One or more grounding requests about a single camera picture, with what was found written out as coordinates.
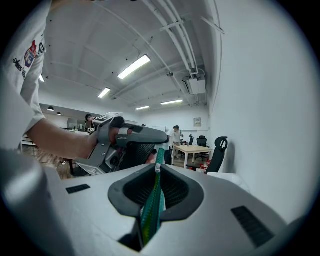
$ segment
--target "ceiling light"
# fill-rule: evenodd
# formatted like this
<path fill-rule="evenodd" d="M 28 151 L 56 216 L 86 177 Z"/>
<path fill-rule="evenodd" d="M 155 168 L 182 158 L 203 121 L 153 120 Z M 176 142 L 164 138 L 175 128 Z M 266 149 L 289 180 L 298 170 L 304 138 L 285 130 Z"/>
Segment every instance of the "ceiling light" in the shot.
<path fill-rule="evenodd" d="M 142 67 L 144 64 L 148 63 L 149 61 L 150 61 L 150 58 L 147 55 L 143 55 L 140 59 L 138 59 L 136 62 L 131 64 L 129 67 L 126 68 L 125 71 L 123 71 L 120 75 L 118 75 L 118 78 L 120 79 L 126 78 L 132 72 L 136 71 L 138 68 Z"/>
<path fill-rule="evenodd" d="M 150 108 L 149 106 L 143 106 L 143 107 L 139 107 L 139 108 L 136 108 L 135 110 L 144 110 L 144 109 L 148 109 Z"/>
<path fill-rule="evenodd" d="M 105 88 L 105 89 L 103 90 L 103 92 L 101 92 L 98 97 L 99 97 L 99 98 L 103 98 L 108 92 L 110 92 L 110 89 L 109 89 L 109 88 Z"/>
<path fill-rule="evenodd" d="M 183 100 L 178 99 L 178 100 L 174 100 L 174 101 L 163 102 L 163 103 L 161 103 L 161 105 L 167 105 L 167 104 L 178 103 L 178 102 L 183 102 Z"/>
<path fill-rule="evenodd" d="M 42 74 L 39 76 L 39 79 L 40 79 L 41 82 L 45 81 L 44 78 L 42 77 Z"/>

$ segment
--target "red and blue logo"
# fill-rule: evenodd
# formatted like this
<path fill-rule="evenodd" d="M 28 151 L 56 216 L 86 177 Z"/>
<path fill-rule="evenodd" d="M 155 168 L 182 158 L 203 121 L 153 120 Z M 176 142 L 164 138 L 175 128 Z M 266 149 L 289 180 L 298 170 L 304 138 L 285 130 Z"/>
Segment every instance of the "red and blue logo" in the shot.
<path fill-rule="evenodd" d="M 30 68 L 32 63 L 34 62 L 34 59 L 37 56 L 37 46 L 36 46 L 36 40 L 32 42 L 31 47 L 26 51 L 24 55 L 25 60 L 25 66 L 27 68 Z"/>

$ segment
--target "black office chair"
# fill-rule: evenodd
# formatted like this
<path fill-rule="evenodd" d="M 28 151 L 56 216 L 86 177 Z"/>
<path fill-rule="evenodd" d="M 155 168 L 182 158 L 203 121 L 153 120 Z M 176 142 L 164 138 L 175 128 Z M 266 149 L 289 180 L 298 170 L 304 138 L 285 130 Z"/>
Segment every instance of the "black office chair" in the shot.
<path fill-rule="evenodd" d="M 198 146 L 206 147 L 207 146 L 207 139 L 205 136 L 200 136 L 196 139 L 196 142 L 198 143 Z M 199 153 L 195 156 L 195 159 L 202 158 L 202 161 L 205 160 L 205 158 L 209 158 L 208 152 Z"/>
<path fill-rule="evenodd" d="M 211 163 L 206 170 L 206 173 L 217 173 L 224 161 L 225 152 L 228 147 L 228 137 L 219 137 L 215 140 L 214 145 L 215 149 L 213 152 L 213 156 L 211 159 Z M 191 170 L 196 171 L 196 169 L 200 168 L 200 165 L 195 164 L 187 164 L 187 167 L 191 168 Z"/>
<path fill-rule="evenodd" d="M 194 137 L 192 137 L 192 134 L 190 134 L 190 142 L 189 142 L 189 145 L 192 145 L 194 143 Z"/>

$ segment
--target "whiteboard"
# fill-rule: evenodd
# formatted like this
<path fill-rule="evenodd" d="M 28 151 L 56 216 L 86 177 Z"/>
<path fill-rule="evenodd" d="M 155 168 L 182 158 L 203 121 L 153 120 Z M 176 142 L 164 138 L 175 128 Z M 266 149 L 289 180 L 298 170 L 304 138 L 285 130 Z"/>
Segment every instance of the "whiteboard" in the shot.
<path fill-rule="evenodd" d="M 152 126 L 152 129 L 156 129 L 162 132 L 166 132 L 166 127 L 165 126 Z"/>

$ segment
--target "black hair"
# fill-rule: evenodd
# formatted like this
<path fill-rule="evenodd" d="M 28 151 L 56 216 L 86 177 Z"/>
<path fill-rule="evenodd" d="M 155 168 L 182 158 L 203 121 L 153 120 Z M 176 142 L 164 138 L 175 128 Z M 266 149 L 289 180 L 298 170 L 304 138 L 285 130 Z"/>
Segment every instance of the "black hair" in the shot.
<path fill-rule="evenodd" d="M 90 117 L 92 117 L 92 115 L 91 115 L 91 114 L 87 114 L 87 115 L 85 116 L 85 122 L 87 122 L 87 121 L 88 121 L 88 118 L 90 118 Z"/>

